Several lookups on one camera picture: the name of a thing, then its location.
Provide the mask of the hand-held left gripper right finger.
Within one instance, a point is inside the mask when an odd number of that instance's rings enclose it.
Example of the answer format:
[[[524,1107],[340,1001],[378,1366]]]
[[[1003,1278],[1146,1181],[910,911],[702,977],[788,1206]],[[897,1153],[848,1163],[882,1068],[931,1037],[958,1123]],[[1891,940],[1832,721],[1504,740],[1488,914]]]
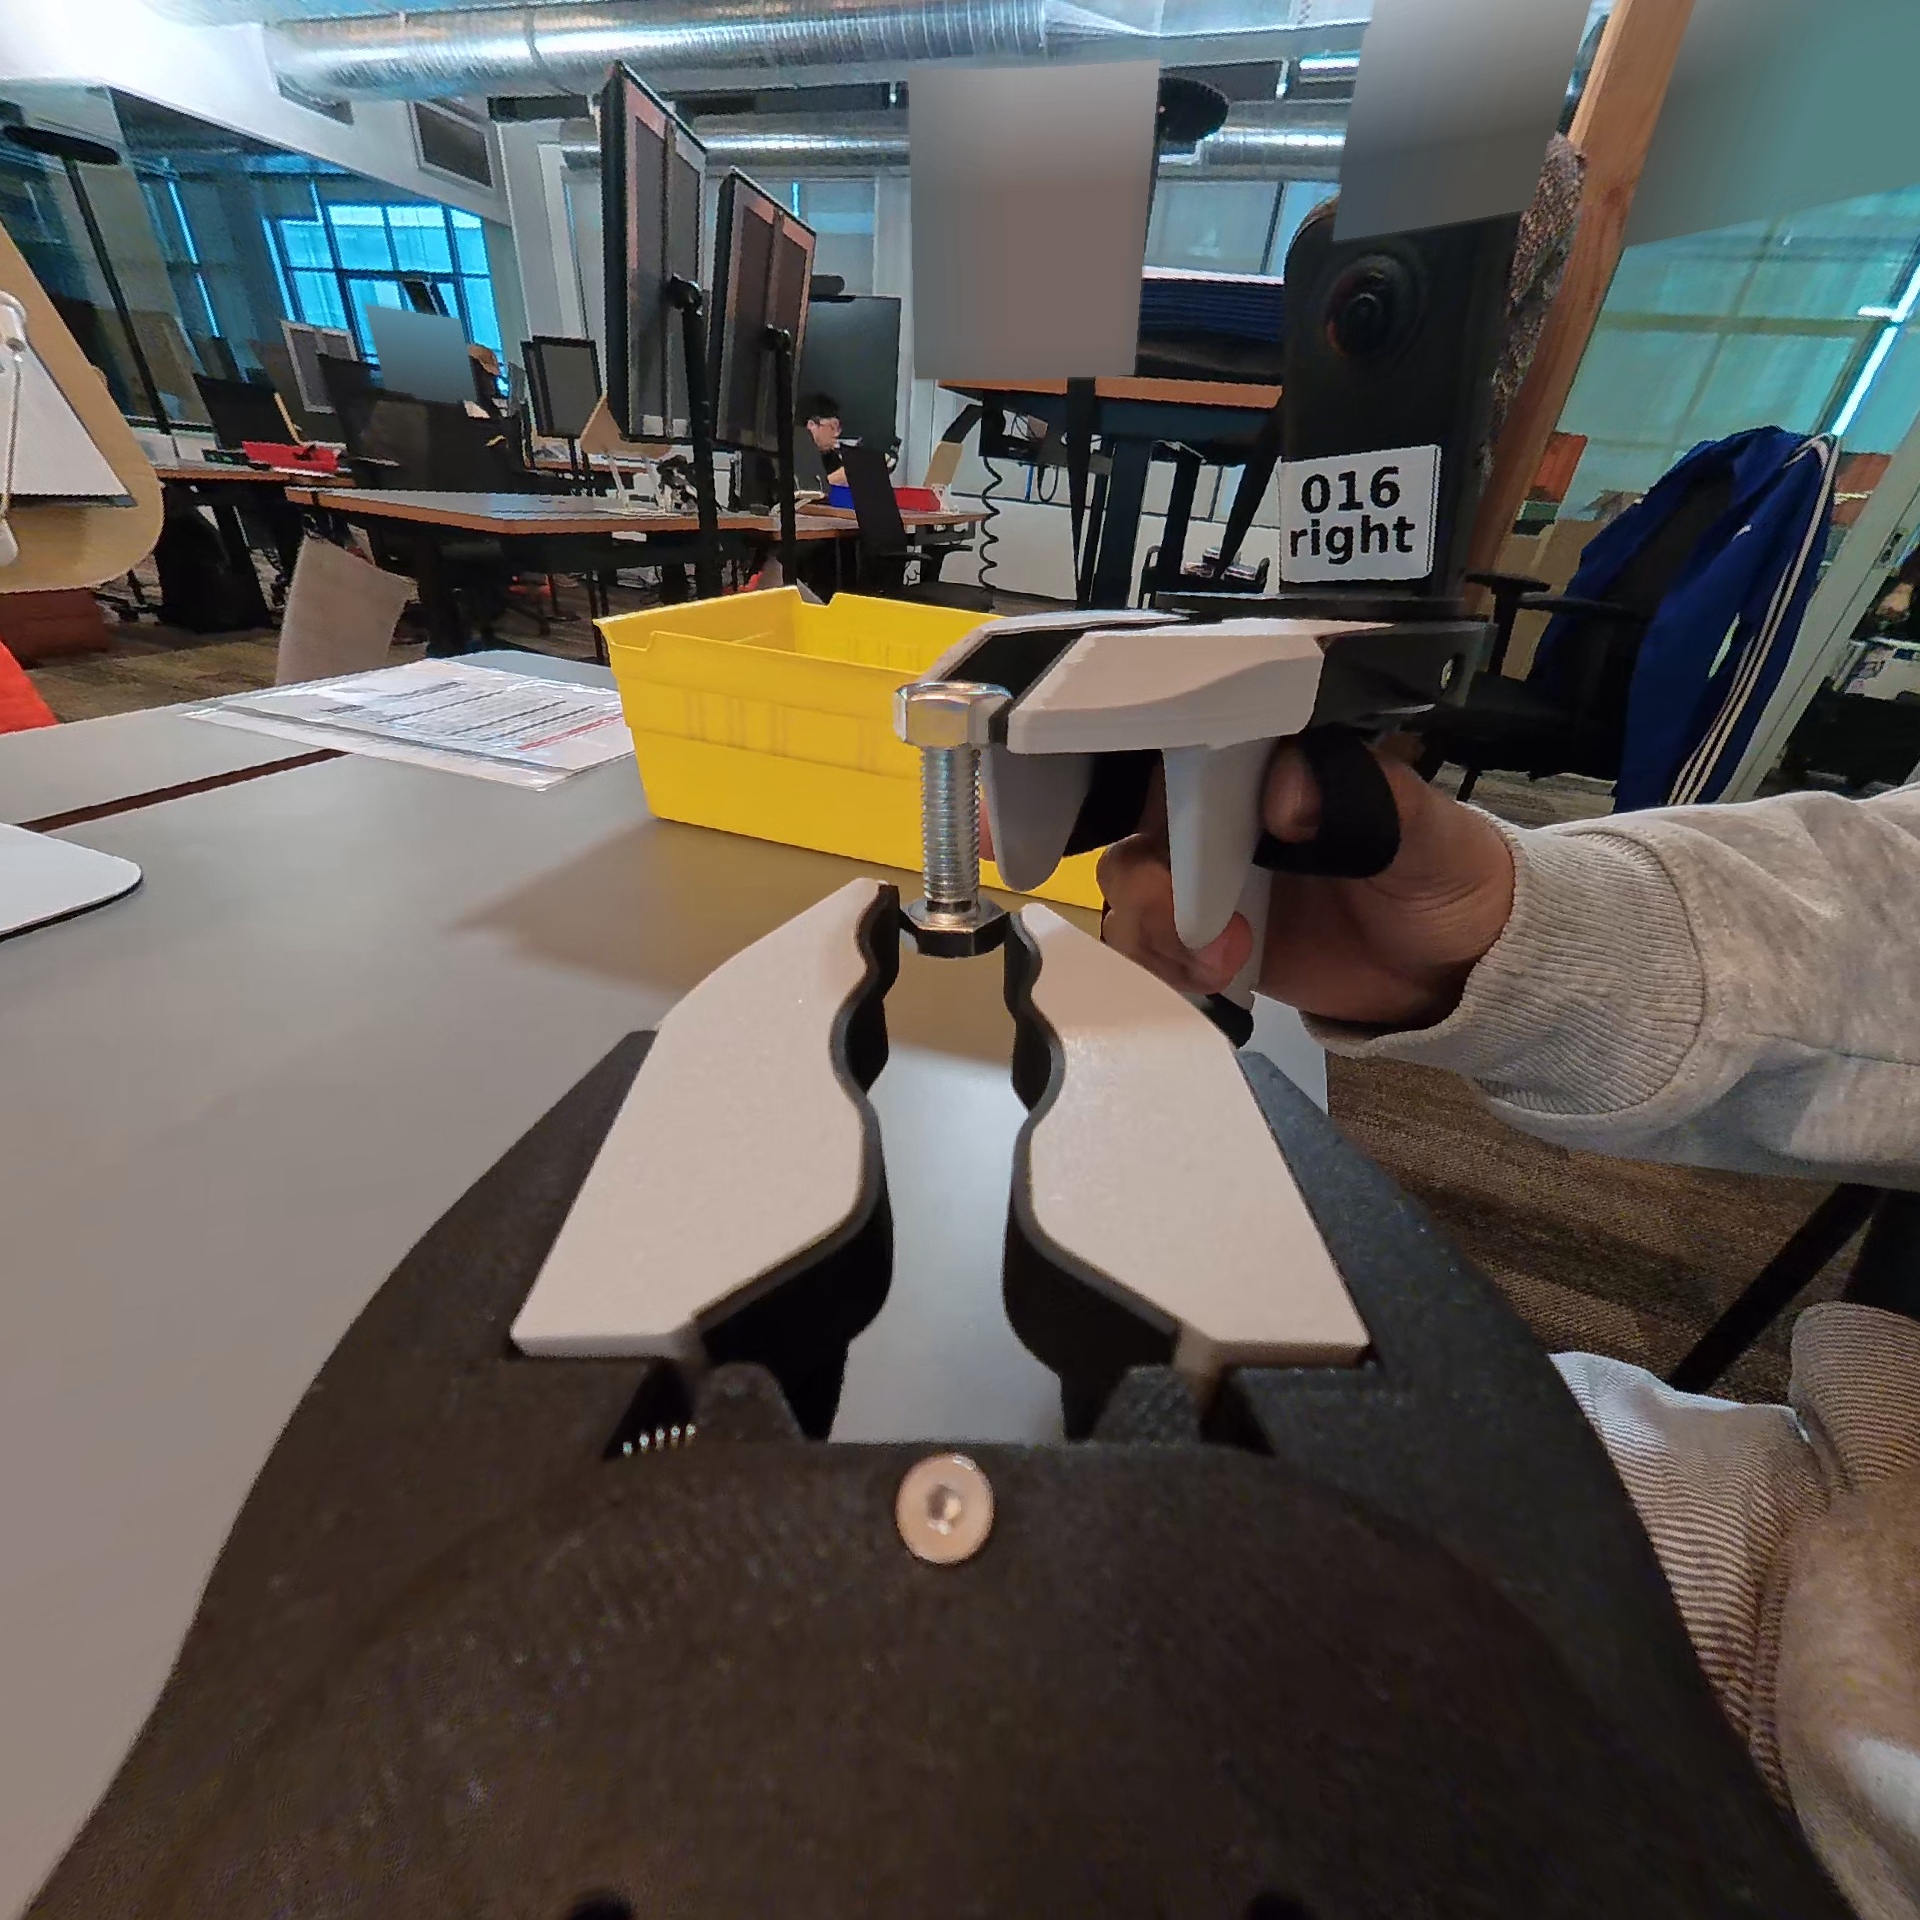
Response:
[[[1020,1027],[1016,1249],[1121,1314],[1030,1350],[1081,1372],[1356,1364],[1361,1311],[1235,1045],[1050,906],[1006,942]]]

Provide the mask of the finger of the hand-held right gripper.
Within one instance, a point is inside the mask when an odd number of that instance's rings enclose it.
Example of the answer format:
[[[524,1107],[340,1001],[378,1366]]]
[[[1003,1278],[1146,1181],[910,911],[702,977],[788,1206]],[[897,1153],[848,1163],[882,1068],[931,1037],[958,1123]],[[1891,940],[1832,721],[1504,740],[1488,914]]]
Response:
[[[1389,782],[1358,739],[1393,715],[1395,625],[1240,618],[1124,625],[1077,636],[1016,695],[982,774],[998,875],[1037,891],[1084,836],[1097,763],[1157,753],[1174,897],[1242,897],[1256,867],[1371,878],[1401,850]],[[1273,743],[1302,740],[1321,786],[1318,833],[1267,849]]]
[[[1291,618],[1022,614],[974,629],[923,678],[1006,689],[1010,747],[1232,747],[1309,726],[1324,636]]]

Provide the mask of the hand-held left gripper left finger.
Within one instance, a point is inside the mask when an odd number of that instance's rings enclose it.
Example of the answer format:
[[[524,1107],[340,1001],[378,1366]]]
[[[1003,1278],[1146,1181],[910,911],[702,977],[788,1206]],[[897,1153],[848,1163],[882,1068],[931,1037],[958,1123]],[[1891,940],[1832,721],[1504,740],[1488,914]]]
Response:
[[[842,1354],[884,1301],[891,1210],[868,1090],[899,890],[858,878],[662,1020],[513,1322],[522,1356]]]

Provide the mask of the silver hex nut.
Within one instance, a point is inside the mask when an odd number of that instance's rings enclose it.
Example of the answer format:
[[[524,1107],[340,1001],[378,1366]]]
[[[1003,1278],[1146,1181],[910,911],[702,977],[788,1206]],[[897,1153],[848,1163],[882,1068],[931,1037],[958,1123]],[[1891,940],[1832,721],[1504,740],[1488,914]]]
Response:
[[[978,750],[1006,739],[1013,702],[993,683],[916,678],[897,691],[897,732],[920,753]]]

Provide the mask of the silver hex bolt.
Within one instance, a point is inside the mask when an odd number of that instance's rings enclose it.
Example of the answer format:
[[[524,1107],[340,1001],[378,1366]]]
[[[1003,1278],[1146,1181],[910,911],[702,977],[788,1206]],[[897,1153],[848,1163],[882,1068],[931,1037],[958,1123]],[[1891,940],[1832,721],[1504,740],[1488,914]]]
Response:
[[[1006,910],[980,891],[978,746],[922,753],[922,898],[904,923],[923,955],[976,958],[1003,942]]]

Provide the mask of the yellow plastic bin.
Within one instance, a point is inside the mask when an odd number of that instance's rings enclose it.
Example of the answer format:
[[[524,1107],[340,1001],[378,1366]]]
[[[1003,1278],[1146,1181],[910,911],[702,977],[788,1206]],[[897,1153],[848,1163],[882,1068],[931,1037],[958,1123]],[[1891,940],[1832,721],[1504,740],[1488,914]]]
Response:
[[[897,689],[987,620],[782,588],[597,631],[653,817],[916,874],[922,761],[897,737]]]

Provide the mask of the person's right forearm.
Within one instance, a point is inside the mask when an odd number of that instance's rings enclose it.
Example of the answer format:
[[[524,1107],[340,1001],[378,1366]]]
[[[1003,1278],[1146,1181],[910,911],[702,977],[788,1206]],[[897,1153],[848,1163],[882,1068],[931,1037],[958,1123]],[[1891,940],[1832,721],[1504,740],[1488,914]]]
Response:
[[[1572,1149],[1916,1191],[1916,785],[1502,834],[1515,902],[1454,1013],[1321,1045]]]

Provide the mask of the wooden standing desk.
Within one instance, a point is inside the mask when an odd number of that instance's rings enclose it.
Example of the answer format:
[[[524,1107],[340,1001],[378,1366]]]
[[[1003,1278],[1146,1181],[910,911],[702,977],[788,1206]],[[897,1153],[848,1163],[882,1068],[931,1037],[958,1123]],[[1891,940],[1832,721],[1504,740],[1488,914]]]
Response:
[[[1256,508],[1250,460],[1281,391],[1104,375],[946,380],[968,443],[963,492],[986,513],[978,580],[1081,607],[1129,607],[1188,567],[1232,564],[1218,516]]]

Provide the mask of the grey desk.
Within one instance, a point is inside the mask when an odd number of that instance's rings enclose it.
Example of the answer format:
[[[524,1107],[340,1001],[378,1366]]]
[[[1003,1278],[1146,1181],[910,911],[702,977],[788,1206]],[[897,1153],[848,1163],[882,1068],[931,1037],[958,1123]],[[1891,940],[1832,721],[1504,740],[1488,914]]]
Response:
[[[2,953],[5,1915],[108,1788],[313,1374],[589,1068],[872,867],[181,710],[5,739],[140,886]]]

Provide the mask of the person's right hand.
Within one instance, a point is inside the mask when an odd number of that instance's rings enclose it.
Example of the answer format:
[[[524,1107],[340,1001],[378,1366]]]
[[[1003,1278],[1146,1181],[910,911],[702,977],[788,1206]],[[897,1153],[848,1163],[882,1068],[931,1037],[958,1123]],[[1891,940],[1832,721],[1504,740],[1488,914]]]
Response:
[[[1104,850],[1102,942],[1186,994],[1217,994],[1242,971],[1305,1018],[1425,1028],[1449,1018],[1469,971],[1499,942],[1515,901],[1515,860],[1499,826],[1434,789],[1413,737],[1373,757],[1400,807],[1400,855],[1373,878],[1265,874],[1267,922],[1236,914],[1188,947],[1173,916],[1165,803],[1152,785],[1140,829]]]

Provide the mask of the stack of blue mats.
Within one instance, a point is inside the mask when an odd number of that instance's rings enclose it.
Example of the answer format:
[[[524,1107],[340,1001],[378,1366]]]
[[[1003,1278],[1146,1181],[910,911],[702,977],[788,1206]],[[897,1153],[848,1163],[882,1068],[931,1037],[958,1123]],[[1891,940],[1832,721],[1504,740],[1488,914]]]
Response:
[[[1281,276],[1146,268],[1136,375],[1277,386],[1284,299]]]

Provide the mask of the black office chair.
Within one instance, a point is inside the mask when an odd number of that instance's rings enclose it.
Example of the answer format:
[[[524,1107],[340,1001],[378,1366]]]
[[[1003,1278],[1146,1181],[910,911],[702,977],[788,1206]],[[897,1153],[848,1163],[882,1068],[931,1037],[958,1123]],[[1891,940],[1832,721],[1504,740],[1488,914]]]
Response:
[[[982,589],[941,578],[945,558],[963,533],[913,531],[881,451],[866,443],[842,446],[842,468],[858,523],[854,591],[934,607],[993,611]]]
[[[1446,757],[1462,769],[1457,799],[1467,803],[1484,773],[1616,779],[1625,743],[1627,691],[1651,611],[1608,603],[1506,571],[1469,571],[1494,598],[1494,651],[1457,718]],[[1518,614],[1569,622],[1564,646],[1525,678],[1499,673]]]

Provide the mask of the black flat monitor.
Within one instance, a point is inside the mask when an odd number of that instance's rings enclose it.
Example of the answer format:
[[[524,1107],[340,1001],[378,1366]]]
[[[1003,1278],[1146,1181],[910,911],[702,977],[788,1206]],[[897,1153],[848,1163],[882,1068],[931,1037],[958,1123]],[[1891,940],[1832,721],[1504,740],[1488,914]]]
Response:
[[[901,339],[899,298],[812,299],[798,369],[800,417],[806,419],[818,397],[832,397],[845,442],[894,454],[901,446]]]

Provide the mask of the blue striped jacket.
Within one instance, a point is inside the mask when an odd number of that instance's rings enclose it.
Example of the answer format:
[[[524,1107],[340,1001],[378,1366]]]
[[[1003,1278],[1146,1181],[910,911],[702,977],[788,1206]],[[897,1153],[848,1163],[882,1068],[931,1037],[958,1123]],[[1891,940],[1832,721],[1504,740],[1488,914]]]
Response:
[[[1748,428],[1602,529],[1528,677],[1557,723],[1522,773],[1608,782],[1616,812],[1724,799],[1805,620],[1837,466],[1829,434]]]

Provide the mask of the wooden pillar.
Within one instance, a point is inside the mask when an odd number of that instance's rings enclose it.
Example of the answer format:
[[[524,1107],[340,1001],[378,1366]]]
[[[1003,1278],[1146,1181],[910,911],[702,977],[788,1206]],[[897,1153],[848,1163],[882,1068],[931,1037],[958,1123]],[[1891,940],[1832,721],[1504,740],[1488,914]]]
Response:
[[[1569,266],[1542,315],[1528,378],[1493,443],[1467,571],[1497,567],[1502,541],[1564,414],[1625,250],[1627,214],[1691,12],[1691,3],[1619,3],[1608,19],[1569,133],[1585,158]]]

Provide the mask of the tall monitor on black pole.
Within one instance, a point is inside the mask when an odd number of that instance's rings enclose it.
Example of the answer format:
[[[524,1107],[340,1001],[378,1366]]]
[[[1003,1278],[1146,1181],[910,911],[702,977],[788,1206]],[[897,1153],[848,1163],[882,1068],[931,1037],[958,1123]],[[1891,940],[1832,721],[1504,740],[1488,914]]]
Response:
[[[597,102],[609,409],[624,442],[691,449],[692,582],[722,588],[705,291],[706,143],[627,63]]]
[[[777,555],[787,585],[800,562],[795,372],[818,235],[741,169],[717,186],[713,234],[713,439],[776,462]]]

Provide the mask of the laminated instruction sheet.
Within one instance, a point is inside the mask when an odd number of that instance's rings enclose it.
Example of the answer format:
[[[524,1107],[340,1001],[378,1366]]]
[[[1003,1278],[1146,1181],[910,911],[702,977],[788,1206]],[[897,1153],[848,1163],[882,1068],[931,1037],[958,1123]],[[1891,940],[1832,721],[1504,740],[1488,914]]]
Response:
[[[461,660],[235,693],[189,706],[214,726],[544,791],[633,759],[618,693]]]

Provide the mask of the long wooden-edged table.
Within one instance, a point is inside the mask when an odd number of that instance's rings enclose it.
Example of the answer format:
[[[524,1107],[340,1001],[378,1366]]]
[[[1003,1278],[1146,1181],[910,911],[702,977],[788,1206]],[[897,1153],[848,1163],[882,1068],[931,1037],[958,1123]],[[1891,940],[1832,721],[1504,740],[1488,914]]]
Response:
[[[754,513],[721,513],[710,531],[698,515],[660,508],[624,508],[611,497],[536,497],[475,492],[406,492],[360,486],[283,489],[290,502],[340,516],[357,525],[390,531],[417,541],[418,605],[425,620],[425,651],[429,655],[461,655],[473,638],[448,585],[444,547],[453,538],[483,538],[502,543],[553,541],[627,541],[638,547],[632,561],[616,567],[685,564],[705,585],[699,596],[716,596],[717,569],[725,555],[750,547],[777,543],[779,519]]]

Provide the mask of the small framed monitor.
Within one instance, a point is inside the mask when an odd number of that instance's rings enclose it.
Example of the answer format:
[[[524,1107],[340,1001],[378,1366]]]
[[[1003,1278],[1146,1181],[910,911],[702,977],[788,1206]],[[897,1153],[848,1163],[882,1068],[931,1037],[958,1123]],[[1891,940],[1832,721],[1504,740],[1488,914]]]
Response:
[[[357,363],[360,350],[348,327],[317,327],[298,319],[278,325],[288,350],[299,405],[306,414],[333,414],[333,403],[323,362]]]
[[[593,339],[542,333],[522,342],[532,428],[544,439],[579,442],[604,397]]]

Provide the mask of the grey fabric panel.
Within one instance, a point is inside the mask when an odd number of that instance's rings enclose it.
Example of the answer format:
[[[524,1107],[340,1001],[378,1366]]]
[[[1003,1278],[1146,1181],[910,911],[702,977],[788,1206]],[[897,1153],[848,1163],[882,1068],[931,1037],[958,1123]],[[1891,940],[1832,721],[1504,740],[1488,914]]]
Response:
[[[350,549],[304,538],[278,622],[275,683],[368,673],[386,663],[417,585]]]

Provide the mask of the white stand base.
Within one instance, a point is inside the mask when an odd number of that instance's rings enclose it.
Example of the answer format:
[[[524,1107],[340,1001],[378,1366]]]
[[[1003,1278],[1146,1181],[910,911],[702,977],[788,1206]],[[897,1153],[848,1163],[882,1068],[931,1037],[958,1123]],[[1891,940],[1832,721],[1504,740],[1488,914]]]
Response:
[[[128,898],[141,869],[48,833],[2,826],[2,940]]]

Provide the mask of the red floor cushion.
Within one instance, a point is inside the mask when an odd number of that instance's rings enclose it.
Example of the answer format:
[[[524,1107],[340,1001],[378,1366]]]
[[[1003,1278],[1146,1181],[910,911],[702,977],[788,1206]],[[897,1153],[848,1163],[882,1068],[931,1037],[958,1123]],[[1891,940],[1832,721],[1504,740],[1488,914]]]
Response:
[[[0,598],[2,642],[22,665],[93,655],[112,646],[104,598],[88,588],[5,591]]]

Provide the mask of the instruction sheet on stand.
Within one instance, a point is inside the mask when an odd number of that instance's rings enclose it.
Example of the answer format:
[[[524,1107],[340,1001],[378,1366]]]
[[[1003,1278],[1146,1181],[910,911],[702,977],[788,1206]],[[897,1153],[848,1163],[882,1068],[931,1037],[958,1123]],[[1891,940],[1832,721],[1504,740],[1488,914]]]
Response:
[[[2,239],[2,263],[2,287],[25,307],[33,347],[128,492],[122,500],[14,497],[5,502],[2,589],[104,585],[153,551],[161,533],[161,483],[106,375],[91,366],[10,235]]]

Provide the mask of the printed instruction page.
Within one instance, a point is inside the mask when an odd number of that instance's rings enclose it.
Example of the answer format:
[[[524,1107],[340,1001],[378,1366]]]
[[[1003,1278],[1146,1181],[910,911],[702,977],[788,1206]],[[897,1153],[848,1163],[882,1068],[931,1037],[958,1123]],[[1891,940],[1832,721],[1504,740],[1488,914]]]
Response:
[[[2,494],[27,500],[122,500],[74,403],[30,342],[25,307],[2,292]]]

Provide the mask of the silver ventilation duct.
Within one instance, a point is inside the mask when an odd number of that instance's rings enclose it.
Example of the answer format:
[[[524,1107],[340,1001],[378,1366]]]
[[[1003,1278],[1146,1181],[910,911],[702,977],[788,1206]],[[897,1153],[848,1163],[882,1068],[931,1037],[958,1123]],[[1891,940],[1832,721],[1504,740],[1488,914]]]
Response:
[[[1134,52],[1158,26],[1157,7],[1138,19],[1073,3],[518,4],[299,19],[270,26],[264,45],[278,82],[342,102],[589,89],[616,63],[666,82]]]

